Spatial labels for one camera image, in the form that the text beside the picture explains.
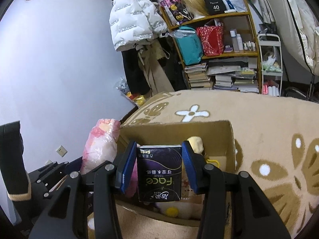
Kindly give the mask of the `beige patterned carpet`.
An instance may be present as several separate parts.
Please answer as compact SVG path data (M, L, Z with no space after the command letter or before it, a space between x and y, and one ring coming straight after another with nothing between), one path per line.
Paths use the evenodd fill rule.
M191 136L223 170L247 171L292 238L318 238L318 104L256 93L184 90L150 98L121 127L118 151Z

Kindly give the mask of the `pink bear plush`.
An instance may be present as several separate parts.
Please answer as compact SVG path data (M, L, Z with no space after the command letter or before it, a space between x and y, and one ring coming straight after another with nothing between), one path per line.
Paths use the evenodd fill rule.
M138 186L138 172L137 172L137 161L135 161L130 182L127 187L127 190L125 191L125 197L132 198L137 191L137 186Z

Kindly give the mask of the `upper wall socket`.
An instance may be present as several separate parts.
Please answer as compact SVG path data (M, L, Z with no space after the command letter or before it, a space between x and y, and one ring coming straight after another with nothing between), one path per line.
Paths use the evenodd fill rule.
M56 149L56 152L61 156L61 157L64 157L66 154L67 154L67 150L62 146L60 145L59 148Z

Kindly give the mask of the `clear bag of toys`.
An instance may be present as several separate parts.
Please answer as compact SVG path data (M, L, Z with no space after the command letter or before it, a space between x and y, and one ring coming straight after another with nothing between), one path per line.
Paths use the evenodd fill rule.
M116 84L116 89L138 108L146 103L144 96L139 93L131 93L128 83L123 77L121 77L120 81Z

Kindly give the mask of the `yellow dog plush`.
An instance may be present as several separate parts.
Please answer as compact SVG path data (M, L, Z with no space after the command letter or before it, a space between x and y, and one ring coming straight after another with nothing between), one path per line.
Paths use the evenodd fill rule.
M182 175L199 174L205 164L220 168L218 160L210 158L204 149L203 140L199 136L191 136L182 143Z

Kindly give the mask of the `white cushioned chair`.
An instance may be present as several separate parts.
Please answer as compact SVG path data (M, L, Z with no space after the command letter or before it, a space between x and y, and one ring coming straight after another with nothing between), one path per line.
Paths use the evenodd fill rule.
M318 75L318 19L306 0L260 0L267 23L276 23L288 53Z

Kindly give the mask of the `white fluffy duck plush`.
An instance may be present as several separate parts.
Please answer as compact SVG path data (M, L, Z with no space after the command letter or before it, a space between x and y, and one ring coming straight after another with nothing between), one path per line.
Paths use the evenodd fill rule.
M160 213L179 219L200 219L202 214L202 203L193 203L190 201L172 201L172 202L157 202L156 207Z

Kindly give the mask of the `stack of books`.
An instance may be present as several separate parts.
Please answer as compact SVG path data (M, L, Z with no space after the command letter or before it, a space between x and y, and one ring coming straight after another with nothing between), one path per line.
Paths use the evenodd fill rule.
M186 66L184 73L187 76L191 90L211 90L213 81L207 75L206 63Z

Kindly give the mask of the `black hanging coat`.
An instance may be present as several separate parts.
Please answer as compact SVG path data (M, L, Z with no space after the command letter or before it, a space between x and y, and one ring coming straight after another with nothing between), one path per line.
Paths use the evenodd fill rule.
M138 64L138 51L130 49L122 51L123 66L128 87L132 94L145 95L150 91L150 87Z

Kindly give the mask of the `wooden shelf unit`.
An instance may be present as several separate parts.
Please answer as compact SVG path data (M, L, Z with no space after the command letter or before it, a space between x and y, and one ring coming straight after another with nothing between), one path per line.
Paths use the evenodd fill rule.
M247 0L159 0L192 90L259 92L257 35Z

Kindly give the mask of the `red patterned bag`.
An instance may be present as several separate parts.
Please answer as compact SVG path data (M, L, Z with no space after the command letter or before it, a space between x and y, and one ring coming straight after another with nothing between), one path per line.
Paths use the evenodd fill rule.
M213 25L204 25L196 28L201 41L204 55L207 57L219 56L224 52L224 24L214 21Z

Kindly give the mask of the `white puffer jacket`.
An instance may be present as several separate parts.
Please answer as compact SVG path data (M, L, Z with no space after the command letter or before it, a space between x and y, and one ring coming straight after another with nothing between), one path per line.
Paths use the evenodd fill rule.
M149 0L113 0L109 24L117 52L139 50L168 30L156 6Z

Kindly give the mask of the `beige trench coat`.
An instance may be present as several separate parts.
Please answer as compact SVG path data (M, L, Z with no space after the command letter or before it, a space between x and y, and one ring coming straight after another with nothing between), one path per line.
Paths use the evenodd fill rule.
M150 87L151 95L161 92L174 92L165 71L159 63L160 59L168 59L158 40L144 46L138 51L140 68Z

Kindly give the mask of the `white metal trolley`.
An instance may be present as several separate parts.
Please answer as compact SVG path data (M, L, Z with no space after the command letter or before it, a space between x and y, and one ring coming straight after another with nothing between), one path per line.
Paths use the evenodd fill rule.
M283 81L281 39L272 33L257 36L261 63L261 93L280 97Z

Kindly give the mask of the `teal bag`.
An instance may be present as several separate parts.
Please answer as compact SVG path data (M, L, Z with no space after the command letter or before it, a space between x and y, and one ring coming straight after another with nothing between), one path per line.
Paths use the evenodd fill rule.
M194 28L182 26L170 33L175 38L183 62L186 66L198 64L203 56L200 38Z

